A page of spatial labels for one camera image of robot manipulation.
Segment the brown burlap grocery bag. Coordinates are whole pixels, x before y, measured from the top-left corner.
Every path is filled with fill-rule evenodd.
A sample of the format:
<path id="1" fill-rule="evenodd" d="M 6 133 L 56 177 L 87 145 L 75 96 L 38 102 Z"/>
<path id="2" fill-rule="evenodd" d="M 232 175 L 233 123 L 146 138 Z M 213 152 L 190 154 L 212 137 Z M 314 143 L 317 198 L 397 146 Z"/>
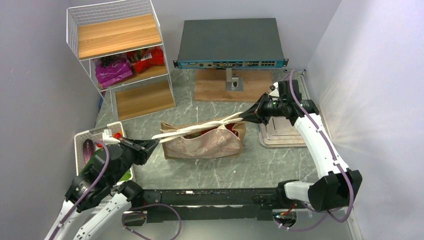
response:
<path id="1" fill-rule="evenodd" d="M 173 126 L 160 123 L 159 139 L 167 159 L 218 159 L 238 156 L 243 151 L 246 122 L 236 112 L 229 116 L 189 125 Z M 235 136 L 225 125 L 236 124 L 240 137 Z"/>

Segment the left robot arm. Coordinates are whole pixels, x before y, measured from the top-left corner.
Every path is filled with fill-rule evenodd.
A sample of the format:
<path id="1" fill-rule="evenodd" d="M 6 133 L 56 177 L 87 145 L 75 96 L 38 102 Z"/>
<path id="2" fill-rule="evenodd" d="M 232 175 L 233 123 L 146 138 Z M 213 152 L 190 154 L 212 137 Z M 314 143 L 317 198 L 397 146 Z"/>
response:
<path id="1" fill-rule="evenodd" d="M 132 180 L 118 186 L 107 204 L 94 213 L 97 206 L 132 165 L 144 165 L 157 145 L 158 139 L 135 140 L 122 137 L 105 144 L 71 182 L 65 193 L 61 210 L 45 239 L 96 240 L 112 222 L 128 210 L 145 204 L 145 191 Z"/>

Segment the red candy bag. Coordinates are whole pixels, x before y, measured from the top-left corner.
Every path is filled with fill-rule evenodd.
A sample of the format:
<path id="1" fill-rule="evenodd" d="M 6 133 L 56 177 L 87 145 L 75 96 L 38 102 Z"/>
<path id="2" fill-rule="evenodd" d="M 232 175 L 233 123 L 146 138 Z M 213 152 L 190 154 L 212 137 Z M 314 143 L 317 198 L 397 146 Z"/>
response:
<path id="1" fill-rule="evenodd" d="M 237 124 L 235 123 L 226 124 L 225 128 L 231 131 L 236 137 L 240 137 L 240 131 L 238 130 Z"/>

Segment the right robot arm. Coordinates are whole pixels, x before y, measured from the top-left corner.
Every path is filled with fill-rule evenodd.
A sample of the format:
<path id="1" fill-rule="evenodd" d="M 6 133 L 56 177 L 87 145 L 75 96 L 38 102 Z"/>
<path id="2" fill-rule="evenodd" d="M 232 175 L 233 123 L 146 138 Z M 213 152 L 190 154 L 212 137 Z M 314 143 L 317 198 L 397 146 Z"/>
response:
<path id="1" fill-rule="evenodd" d="M 317 212 L 353 206 L 362 183 L 359 170 L 351 170 L 338 154 L 323 125 L 318 107 L 310 99 L 303 99 L 299 82 L 279 81 L 270 93 L 264 93 L 248 110 L 240 114 L 246 122 L 268 125 L 271 119 L 285 118 L 297 130 L 315 164 L 318 181 L 300 180 L 280 182 L 276 189 L 276 203 L 289 207 L 294 201 L 311 205 Z"/>

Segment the green lettuce toy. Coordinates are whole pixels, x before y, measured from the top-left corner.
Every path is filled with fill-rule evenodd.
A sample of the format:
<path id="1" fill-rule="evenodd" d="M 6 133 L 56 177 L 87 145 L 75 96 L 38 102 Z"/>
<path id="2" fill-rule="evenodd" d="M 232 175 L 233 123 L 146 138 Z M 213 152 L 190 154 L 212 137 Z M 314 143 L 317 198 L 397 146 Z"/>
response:
<path id="1" fill-rule="evenodd" d="M 126 171 L 126 172 L 125 172 L 125 174 L 124 174 L 124 175 L 120 178 L 119 182 L 122 182 L 122 181 L 128 181 L 128 180 L 130 180 L 130 179 L 131 179 L 131 177 L 132 177 L 131 171 L 130 171 L 130 170 L 128 170 L 128 171 Z"/>

